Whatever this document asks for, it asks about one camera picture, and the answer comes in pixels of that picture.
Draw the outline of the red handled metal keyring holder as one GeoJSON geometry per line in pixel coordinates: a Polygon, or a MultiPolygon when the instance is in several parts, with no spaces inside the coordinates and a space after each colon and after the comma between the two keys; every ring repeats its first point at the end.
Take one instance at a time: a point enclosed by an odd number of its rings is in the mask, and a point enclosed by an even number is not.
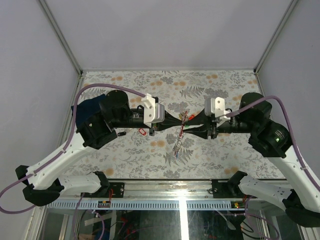
{"type": "Polygon", "coordinates": [[[175,157],[176,157],[177,152],[179,152],[181,149],[181,144],[182,144],[182,140],[184,137],[184,126],[185,126],[185,123],[187,120],[188,120],[188,111],[185,111],[185,112],[181,113],[181,126],[180,126],[180,129],[178,130],[176,142],[175,142],[175,145],[172,149],[175,157]]]}

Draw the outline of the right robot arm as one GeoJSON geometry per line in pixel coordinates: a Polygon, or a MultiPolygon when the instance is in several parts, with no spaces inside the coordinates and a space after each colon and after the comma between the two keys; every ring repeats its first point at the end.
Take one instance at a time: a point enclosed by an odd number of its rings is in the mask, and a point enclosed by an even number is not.
{"type": "Polygon", "coordinates": [[[293,138],[291,127],[271,120],[272,104],[256,92],[242,96],[237,111],[212,109],[209,101],[186,124],[185,133],[202,139],[215,139],[220,133],[249,134],[248,143],[283,174],[290,188],[260,181],[237,171],[223,188],[224,194],[257,197],[283,210],[305,228],[320,226],[320,180],[308,168],[293,138]]]}

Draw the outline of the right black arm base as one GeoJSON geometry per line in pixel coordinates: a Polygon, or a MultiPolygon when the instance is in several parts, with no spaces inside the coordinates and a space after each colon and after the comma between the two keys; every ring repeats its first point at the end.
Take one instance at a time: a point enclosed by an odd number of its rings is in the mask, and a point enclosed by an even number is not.
{"type": "Polygon", "coordinates": [[[243,199],[245,196],[239,186],[232,181],[212,179],[211,189],[215,199],[243,199]]]}

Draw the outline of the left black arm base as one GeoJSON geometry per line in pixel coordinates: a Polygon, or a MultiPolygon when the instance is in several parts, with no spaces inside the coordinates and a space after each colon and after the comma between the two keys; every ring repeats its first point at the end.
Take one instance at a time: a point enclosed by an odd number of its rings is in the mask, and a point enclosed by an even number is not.
{"type": "Polygon", "coordinates": [[[99,195],[100,198],[116,198],[120,199],[124,197],[125,183],[124,182],[110,182],[109,187],[104,189],[99,195]]]}

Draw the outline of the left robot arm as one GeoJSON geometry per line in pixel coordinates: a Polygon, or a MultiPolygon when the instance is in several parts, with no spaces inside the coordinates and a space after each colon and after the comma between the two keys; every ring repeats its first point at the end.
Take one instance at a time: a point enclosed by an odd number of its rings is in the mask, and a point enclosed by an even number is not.
{"type": "Polygon", "coordinates": [[[141,103],[137,108],[130,108],[127,93],[112,90],[73,106],[76,130],[65,144],[38,164],[16,168],[17,178],[25,184],[22,190],[24,198],[42,207],[62,196],[110,196],[111,184],[102,171],[78,176],[67,176],[64,172],[86,155],[115,140],[118,137],[117,128],[149,129],[150,135],[153,135],[155,131],[182,123],[165,111],[156,97],[147,95],[141,103]]]}

